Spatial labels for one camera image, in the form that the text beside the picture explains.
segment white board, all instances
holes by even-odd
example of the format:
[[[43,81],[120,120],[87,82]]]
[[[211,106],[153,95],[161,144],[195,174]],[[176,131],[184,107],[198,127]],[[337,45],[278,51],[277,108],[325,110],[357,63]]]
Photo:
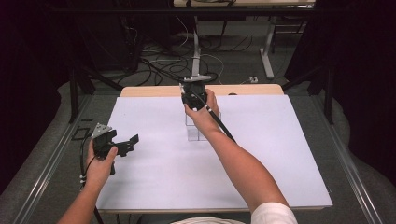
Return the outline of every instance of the white board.
[[[300,123],[286,95],[217,96],[221,119],[235,141],[271,172],[291,208],[332,206]],[[248,209],[206,141],[188,141],[180,97],[120,97],[108,123],[114,142],[139,134],[117,157],[102,211],[219,211]]]

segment hand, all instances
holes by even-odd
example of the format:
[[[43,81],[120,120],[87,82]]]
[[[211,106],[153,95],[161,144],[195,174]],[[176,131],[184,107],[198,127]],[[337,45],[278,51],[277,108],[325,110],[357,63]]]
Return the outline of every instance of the hand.
[[[219,115],[219,107],[216,101],[215,93],[209,89],[206,89],[207,93],[207,101],[206,104],[215,112],[215,114]],[[209,112],[206,108],[201,108],[199,111],[191,110],[186,104],[184,104],[184,109],[186,114],[192,118],[195,126],[203,135],[208,134],[211,131],[220,131],[219,125],[213,120],[212,116],[210,116]]]
[[[94,152],[93,141],[91,140],[88,149],[87,166],[90,163],[91,164],[87,170],[87,182],[85,188],[97,189],[99,191],[102,189],[110,175],[111,165],[117,156],[117,151],[118,149],[113,147],[110,149],[107,157],[103,161],[99,161],[96,158],[92,160],[92,158],[94,158]]]

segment black handheld device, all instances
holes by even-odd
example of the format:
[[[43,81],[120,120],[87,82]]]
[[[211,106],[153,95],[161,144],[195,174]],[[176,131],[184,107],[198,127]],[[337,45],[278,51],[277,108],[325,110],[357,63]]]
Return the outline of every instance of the black handheld device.
[[[92,133],[92,142],[93,153],[98,160],[104,160],[112,147],[118,148],[117,155],[125,157],[128,152],[134,150],[134,145],[139,142],[138,134],[129,139],[129,141],[120,143],[113,142],[113,137],[115,136],[117,136],[117,131],[112,130],[111,127],[99,123],[96,125]],[[110,175],[114,175],[115,173],[113,164],[111,165]]]
[[[180,83],[181,101],[190,109],[200,110],[207,100],[206,88],[202,81]]]

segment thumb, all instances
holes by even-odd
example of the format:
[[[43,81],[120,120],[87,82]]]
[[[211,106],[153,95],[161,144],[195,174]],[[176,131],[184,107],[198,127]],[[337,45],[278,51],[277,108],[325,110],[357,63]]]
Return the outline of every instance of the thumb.
[[[106,156],[106,162],[112,163],[117,156],[119,149],[117,147],[112,147]]]

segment fingers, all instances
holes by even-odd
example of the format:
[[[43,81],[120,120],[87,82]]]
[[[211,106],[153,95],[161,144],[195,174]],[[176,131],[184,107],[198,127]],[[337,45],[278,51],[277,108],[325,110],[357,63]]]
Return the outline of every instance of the fingers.
[[[110,151],[108,152],[108,154],[107,154],[107,157],[106,157],[106,159],[105,159],[105,162],[107,162],[107,163],[112,163],[113,161],[114,161],[114,159],[116,158],[116,156],[117,156],[117,152],[118,152],[118,148],[117,147],[112,147],[111,149],[110,149]]]
[[[184,104],[184,111],[186,112],[186,114],[188,116],[191,116],[192,110],[189,108],[189,106],[187,104]]]
[[[212,110],[215,111],[216,114],[218,114],[219,107],[215,93],[210,89],[206,89],[206,94],[207,94],[207,104],[210,106],[210,108],[212,108]]]

